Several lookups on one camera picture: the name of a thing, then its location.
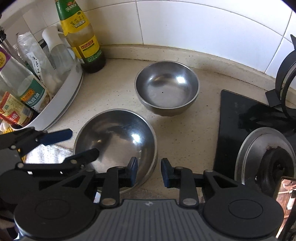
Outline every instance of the small metal bowl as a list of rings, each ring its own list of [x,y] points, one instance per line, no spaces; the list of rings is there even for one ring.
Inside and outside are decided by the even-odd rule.
[[[174,116],[193,104],[200,90],[200,82],[187,66],[173,61],[160,61],[138,73],[135,89],[147,109],[157,115]]]
[[[155,132],[143,117],[131,110],[106,110],[90,119],[78,133],[74,153],[92,148],[97,148],[100,156],[87,168],[97,173],[106,172],[110,167],[127,166],[131,157],[137,157],[135,186],[148,179],[157,162]],[[122,188],[120,193],[130,189]]]

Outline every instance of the barcode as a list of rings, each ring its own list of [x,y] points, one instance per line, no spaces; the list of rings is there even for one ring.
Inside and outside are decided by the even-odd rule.
[[[22,113],[24,114],[24,115],[26,115],[27,117],[30,117],[30,115],[31,115],[31,111],[30,111],[30,109],[29,108],[24,108],[23,110],[22,110]]]

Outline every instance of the bowl rim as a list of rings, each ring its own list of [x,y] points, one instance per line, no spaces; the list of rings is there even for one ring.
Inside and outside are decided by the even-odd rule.
[[[170,63],[175,63],[175,64],[182,65],[183,67],[187,68],[188,70],[190,70],[190,71],[195,75],[195,77],[196,77],[196,79],[197,79],[198,87],[197,87],[197,92],[196,92],[195,96],[194,96],[190,101],[188,101],[187,103],[185,103],[185,104],[183,104],[183,105],[180,105],[180,106],[178,106],[178,107],[163,108],[163,107],[159,107],[159,106],[152,105],[152,104],[148,103],[148,102],[147,102],[146,100],[144,100],[144,99],[142,98],[142,96],[139,94],[139,92],[138,92],[138,90],[137,90],[137,85],[136,85],[136,84],[137,84],[137,79],[138,79],[138,76],[140,75],[140,73],[141,73],[145,68],[148,68],[148,67],[151,66],[151,65],[158,64],[158,63],[161,63],[161,62],[170,62]],[[182,107],[184,107],[184,106],[187,106],[187,105],[189,105],[191,102],[195,101],[195,99],[197,98],[197,96],[198,96],[198,94],[199,94],[199,92],[200,92],[200,80],[199,80],[198,76],[196,75],[196,73],[195,73],[192,69],[190,69],[188,66],[186,66],[185,64],[179,63],[179,62],[177,62],[177,61],[171,61],[171,60],[156,61],[156,62],[151,63],[151,64],[145,66],[144,68],[142,68],[142,69],[139,71],[139,73],[137,74],[136,78],[135,78],[134,86],[135,86],[136,94],[137,94],[138,98],[139,98],[141,101],[143,101],[145,104],[147,104],[147,105],[149,105],[149,106],[151,106],[151,107],[153,107],[153,108],[160,109],[160,110],[175,110],[175,109],[179,109],[179,108],[182,108]]]
[[[151,126],[151,124],[143,117],[141,116],[140,114],[132,111],[132,110],[128,110],[128,109],[121,109],[121,108],[115,108],[115,109],[109,109],[109,110],[104,110],[98,114],[96,114],[95,116],[93,116],[92,118],[90,118],[84,125],[83,127],[80,129],[80,131],[78,132],[77,134],[77,137],[75,139],[75,142],[74,142],[74,147],[73,147],[73,154],[76,155],[76,145],[77,145],[77,140],[78,138],[80,137],[82,131],[84,130],[84,128],[86,127],[86,125],[91,121],[93,120],[94,118],[96,118],[97,116],[101,115],[101,114],[104,114],[104,113],[107,113],[107,112],[111,112],[111,111],[126,111],[126,112],[130,112],[136,116],[138,116],[139,118],[141,118],[145,123],[146,125],[149,127],[151,133],[152,133],[152,136],[153,136],[153,140],[154,140],[154,154],[153,154],[153,160],[152,160],[152,163],[150,165],[150,168],[148,169],[147,173],[144,175],[144,177],[138,182],[136,183],[133,187],[131,188],[126,188],[125,190],[122,190],[120,191],[120,194],[122,193],[126,193],[126,192],[129,192],[130,190],[134,189],[135,187],[138,187],[138,186],[141,186],[143,183],[145,183],[148,178],[150,177],[150,175],[152,174],[152,172],[154,171],[155,169],[155,166],[156,166],[156,163],[157,163],[157,159],[158,159],[158,156],[157,156],[157,138],[156,138],[156,134],[155,134],[155,131],[153,129],[153,127]]]

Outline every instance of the beige speckled countertop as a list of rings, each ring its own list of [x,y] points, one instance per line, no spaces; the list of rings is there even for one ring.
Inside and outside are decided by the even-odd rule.
[[[173,167],[188,167],[194,173],[211,169],[218,138],[221,90],[226,89],[267,104],[265,90],[225,75],[193,69],[201,84],[197,100],[181,115],[161,117],[148,111],[140,103],[134,90],[135,76],[150,63],[151,61],[108,59],[101,71],[86,74],[73,103],[49,132],[71,128],[72,139],[60,145],[72,149],[78,132],[94,115],[114,108],[139,113],[155,130],[158,162],[148,181],[130,193],[123,194],[123,197],[178,199],[177,189],[167,189],[163,185],[159,160],[166,157]]]

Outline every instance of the white tray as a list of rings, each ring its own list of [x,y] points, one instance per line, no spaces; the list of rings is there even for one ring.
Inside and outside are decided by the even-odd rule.
[[[75,64],[69,76],[44,110],[32,122],[26,125],[26,127],[19,129],[11,127],[13,130],[17,131],[28,127],[35,127],[37,131],[43,131],[60,119],[77,95],[83,79],[79,60],[75,58],[74,62]]]

